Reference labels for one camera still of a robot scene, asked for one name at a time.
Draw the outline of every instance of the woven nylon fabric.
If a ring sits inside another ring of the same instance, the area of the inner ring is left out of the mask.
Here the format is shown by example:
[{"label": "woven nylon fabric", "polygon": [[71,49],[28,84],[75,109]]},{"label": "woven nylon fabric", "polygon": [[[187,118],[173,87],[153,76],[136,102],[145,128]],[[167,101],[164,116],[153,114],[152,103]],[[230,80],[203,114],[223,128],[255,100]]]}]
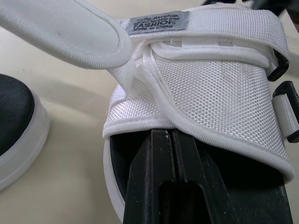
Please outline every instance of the woven nylon fabric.
[{"label": "woven nylon fabric", "polygon": [[149,88],[140,81],[135,80],[132,91],[130,91],[128,96],[111,108],[107,122],[159,113],[159,109]]},{"label": "woven nylon fabric", "polygon": [[157,54],[155,60],[176,106],[188,117],[287,158],[264,69],[234,61],[174,61]]}]

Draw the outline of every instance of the white sole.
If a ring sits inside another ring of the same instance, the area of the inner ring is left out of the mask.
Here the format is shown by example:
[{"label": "white sole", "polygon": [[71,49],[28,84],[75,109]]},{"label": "white sole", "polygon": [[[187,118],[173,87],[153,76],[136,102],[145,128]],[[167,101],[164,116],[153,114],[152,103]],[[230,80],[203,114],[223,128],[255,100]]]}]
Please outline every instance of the white sole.
[{"label": "white sole", "polygon": [[114,207],[114,210],[118,218],[122,223],[126,203],[123,197],[121,196],[121,192],[117,186],[116,179],[113,172],[111,154],[110,154],[110,138],[105,140],[105,147],[103,153],[103,165],[104,165],[104,176],[105,176],[106,186],[110,196],[110,200],[112,202],[112,205]]},{"label": "white sole", "polygon": [[15,144],[0,156],[0,191],[30,168],[48,135],[49,117],[38,96],[32,94],[35,107],[30,123]]}]

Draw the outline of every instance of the black footbed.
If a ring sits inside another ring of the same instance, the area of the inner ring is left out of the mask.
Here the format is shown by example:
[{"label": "black footbed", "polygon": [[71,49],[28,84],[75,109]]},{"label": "black footbed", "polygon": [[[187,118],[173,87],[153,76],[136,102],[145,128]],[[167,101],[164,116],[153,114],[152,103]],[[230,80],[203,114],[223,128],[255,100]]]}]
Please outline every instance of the black footbed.
[{"label": "black footbed", "polygon": [[0,74],[0,155],[21,137],[34,107],[33,95],[24,83]]},{"label": "black footbed", "polygon": [[[150,131],[110,138],[114,176],[126,198],[130,165]],[[281,174],[265,164],[196,140],[216,163],[241,224],[292,224]]]}]

